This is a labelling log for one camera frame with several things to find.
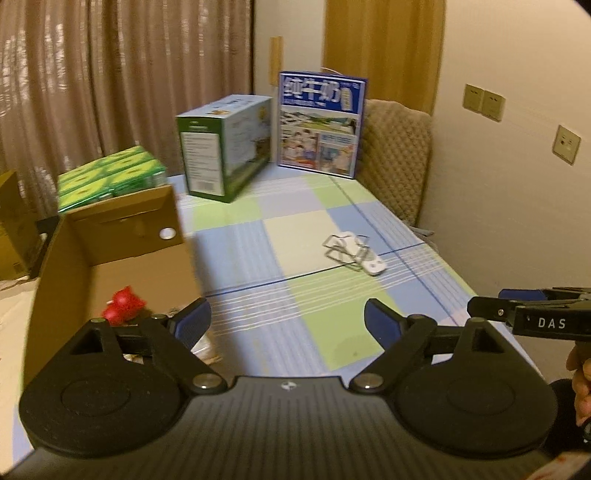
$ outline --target tablecloth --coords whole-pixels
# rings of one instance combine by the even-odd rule
[[[269,166],[231,204],[189,197],[182,177],[173,182],[212,305],[223,357],[216,369],[228,378],[340,375],[347,383],[382,351],[363,323],[371,297],[440,325],[468,318],[472,289],[355,180]],[[371,277],[326,257],[322,243],[342,231],[368,236],[387,270]]]

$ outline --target hand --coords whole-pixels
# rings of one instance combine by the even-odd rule
[[[566,359],[567,370],[576,370],[573,375],[573,390],[579,427],[591,417],[591,358],[585,358],[586,352],[583,354],[582,350],[580,345],[575,345]]]

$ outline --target printed picture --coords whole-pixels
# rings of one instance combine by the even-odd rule
[[[352,178],[365,89],[365,79],[282,72],[279,165]]]

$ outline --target beige curtain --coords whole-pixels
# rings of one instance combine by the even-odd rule
[[[56,178],[141,144],[171,174],[175,115],[251,91],[251,0],[0,0],[0,170],[39,217]]]
[[[432,113],[444,0],[327,0],[324,66],[369,79],[368,96]]]

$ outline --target finger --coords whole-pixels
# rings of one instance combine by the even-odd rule
[[[574,397],[574,409],[582,417],[591,416],[591,396],[581,397],[575,395]]]
[[[591,393],[591,382],[584,377],[581,369],[574,373],[572,385],[574,392],[581,398],[584,398]]]
[[[583,423],[585,423],[585,421],[588,419],[589,417],[581,417],[579,416],[579,414],[577,413],[577,427],[582,427]]]
[[[566,359],[566,370],[572,372],[573,370],[578,369],[580,366],[581,363],[579,361],[579,353],[577,352],[577,347],[574,346]]]
[[[591,380],[591,358],[585,360],[585,363],[583,364],[583,373],[587,380]]]

